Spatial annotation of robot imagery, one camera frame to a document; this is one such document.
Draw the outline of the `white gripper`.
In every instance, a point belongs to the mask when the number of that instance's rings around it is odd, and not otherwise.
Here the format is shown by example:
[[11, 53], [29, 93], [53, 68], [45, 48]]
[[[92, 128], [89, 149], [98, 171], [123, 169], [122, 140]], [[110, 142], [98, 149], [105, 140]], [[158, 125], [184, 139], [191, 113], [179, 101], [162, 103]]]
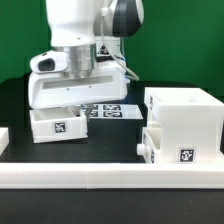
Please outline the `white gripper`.
[[32, 73], [28, 100], [33, 109], [67, 107], [124, 99], [127, 95], [125, 70], [115, 61], [98, 64], [90, 77], [66, 78], [62, 72]]

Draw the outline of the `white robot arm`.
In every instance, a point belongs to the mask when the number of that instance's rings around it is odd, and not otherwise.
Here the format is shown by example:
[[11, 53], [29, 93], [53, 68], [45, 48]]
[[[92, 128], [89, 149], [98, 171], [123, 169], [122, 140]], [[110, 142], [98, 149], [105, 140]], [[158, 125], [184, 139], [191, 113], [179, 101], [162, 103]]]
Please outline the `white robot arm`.
[[29, 105], [47, 109], [123, 99], [129, 72], [107, 37], [134, 35], [142, 0], [46, 0], [51, 47], [30, 61]]

